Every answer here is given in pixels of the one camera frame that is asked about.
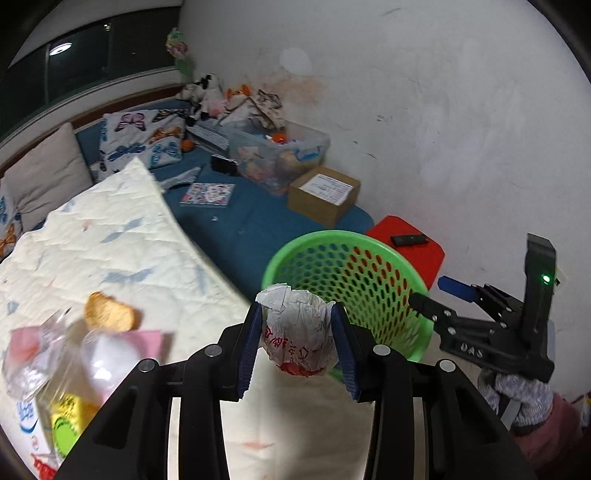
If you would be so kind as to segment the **grey gloved right hand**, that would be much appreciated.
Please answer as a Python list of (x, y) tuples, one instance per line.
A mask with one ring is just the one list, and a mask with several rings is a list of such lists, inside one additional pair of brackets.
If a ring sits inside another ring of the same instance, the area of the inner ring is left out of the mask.
[(537, 379), (528, 380), (518, 375), (503, 375), (483, 369), (478, 378), (478, 389), (491, 409), (498, 414), (501, 396), (521, 404), (512, 423), (515, 427), (533, 427), (547, 421), (553, 408), (554, 394), (550, 386)]

